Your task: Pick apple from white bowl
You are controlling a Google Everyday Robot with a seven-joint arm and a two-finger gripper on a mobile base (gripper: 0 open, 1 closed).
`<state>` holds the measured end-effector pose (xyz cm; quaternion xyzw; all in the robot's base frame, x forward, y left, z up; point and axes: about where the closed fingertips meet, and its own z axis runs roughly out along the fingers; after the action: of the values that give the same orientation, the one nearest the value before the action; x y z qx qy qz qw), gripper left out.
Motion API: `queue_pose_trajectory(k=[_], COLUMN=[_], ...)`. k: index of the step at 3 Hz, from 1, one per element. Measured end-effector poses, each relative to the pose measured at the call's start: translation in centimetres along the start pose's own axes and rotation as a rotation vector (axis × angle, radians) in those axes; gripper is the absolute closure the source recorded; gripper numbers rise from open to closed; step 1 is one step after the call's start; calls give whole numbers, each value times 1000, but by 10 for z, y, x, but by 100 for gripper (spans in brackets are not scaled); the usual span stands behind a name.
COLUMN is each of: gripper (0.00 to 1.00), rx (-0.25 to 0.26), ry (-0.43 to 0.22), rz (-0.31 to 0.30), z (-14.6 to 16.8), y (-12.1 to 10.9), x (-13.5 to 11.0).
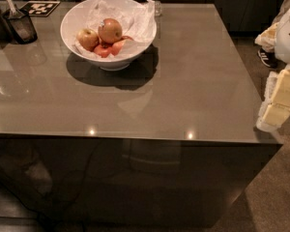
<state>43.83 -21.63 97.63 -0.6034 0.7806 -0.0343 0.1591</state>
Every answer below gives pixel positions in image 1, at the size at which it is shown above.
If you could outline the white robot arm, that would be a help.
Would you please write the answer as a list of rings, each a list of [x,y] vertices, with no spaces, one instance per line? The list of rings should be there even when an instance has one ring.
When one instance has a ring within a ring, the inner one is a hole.
[[[275,131],[290,117],[290,0],[284,0],[272,25],[255,39],[260,46],[258,57],[268,68],[277,61],[285,63],[280,72],[270,72],[256,128]]]

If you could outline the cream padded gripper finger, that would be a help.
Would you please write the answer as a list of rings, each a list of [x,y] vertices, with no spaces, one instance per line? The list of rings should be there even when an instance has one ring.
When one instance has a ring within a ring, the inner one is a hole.
[[[280,72],[270,72],[261,103],[256,128],[272,132],[290,117],[290,65]]]

